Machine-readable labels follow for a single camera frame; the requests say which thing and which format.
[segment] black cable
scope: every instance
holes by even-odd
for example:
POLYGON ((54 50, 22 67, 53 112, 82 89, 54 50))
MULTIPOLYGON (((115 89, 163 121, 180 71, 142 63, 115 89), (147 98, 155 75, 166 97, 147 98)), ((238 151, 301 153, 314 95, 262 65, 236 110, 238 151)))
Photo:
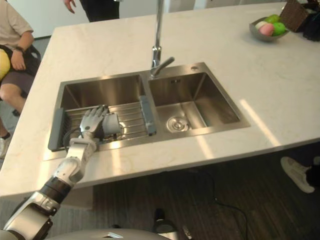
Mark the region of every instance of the black cable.
POLYGON ((67 140, 68 138, 70 137, 71 134, 73 134, 74 132, 76 131, 79 131, 80 134, 81 134, 81 137, 83 138, 84 136, 82 135, 82 132, 81 132, 81 128, 80 127, 77 127, 77 128, 74 128, 74 129, 71 129, 69 131, 67 131, 65 133, 65 135, 63 136, 63 147, 64 147, 64 150, 66 151, 66 153, 68 153, 68 147, 67 147, 67 140))
POLYGON ((216 197, 216 194, 215 194, 216 193, 216 184, 215 184, 214 178, 207 171, 200 170, 199 172, 209 176, 209 178, 211 180, 211 183, 212 183, 212 198, 213 198, 213 202, 215 204, 217 204, 219 206, 222 206, 222 207, 225 207, 225 208, 236 210, 236 211, 240 212, 244 216, 244 219, 245 219, 245 240, 248 240, 248 218, 247 218, 246 213, 243 210, 241 210, 240 208, 236 207, 236 206, 232 206, 232 205, 228 205, 228 204, 220 202, 218 200, 218 198, 216 197))

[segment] yellow object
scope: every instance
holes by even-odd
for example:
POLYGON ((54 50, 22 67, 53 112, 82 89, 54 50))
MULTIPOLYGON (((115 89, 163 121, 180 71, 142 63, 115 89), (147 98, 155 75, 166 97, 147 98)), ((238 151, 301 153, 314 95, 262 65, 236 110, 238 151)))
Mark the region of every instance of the yellow object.
POLYGON ((10 59, 3 49, 0 49, 0 81, 10 70, 10 59))

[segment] wicker basket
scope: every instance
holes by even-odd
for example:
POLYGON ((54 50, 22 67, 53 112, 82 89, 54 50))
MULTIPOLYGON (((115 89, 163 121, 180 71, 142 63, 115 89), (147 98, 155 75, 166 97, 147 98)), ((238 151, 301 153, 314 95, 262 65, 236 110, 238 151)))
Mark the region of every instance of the wicker basket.
POLYGON ((309 19, 315 15, 315 13, 309 13, 306 9, 319 11, 319 2, 317 0, 309 0, 309 3, 300 4, 297 0, 287 0, 280 14, 281 21, 291 31, 303 32, 309 19))

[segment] faucet handle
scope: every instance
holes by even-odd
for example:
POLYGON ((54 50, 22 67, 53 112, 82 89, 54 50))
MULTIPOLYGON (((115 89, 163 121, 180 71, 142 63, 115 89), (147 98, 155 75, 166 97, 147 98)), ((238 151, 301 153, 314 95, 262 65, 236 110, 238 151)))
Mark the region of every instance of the faucet handle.
POLYGON ((165 60, 163 63, 161 63, 160 65, 151 68, 151 70, 150 70, 151 77, 155 78, 160 73, 160 71, 162 69, 164 69, 166 66, 171 64, 174 60, 175 60, 175 58, 173 56, 171 56, 167 60, 165 60))

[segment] faucet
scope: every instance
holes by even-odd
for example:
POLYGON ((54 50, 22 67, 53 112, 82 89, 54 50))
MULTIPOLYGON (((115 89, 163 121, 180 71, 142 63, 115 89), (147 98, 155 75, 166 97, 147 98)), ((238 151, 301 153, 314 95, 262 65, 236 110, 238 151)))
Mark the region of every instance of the faucet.
MULTIPOLYGON (((123 0, 114 0, 115 2, 123 2, 123 0)), ((169 57, 166 61, 160 64, 161 62, 161 46, 160 46, 160 37, 161 37, 161 26, 162 26, 162 17, 164 14, 164 0, 157 0, 156 8, 156 25, 155 25, 155 44, 152 47, 152 63, 151 63, 151 77, 155 78, 158 76, 160 71, 166 66, 171 64, 175 58, 169 57)))

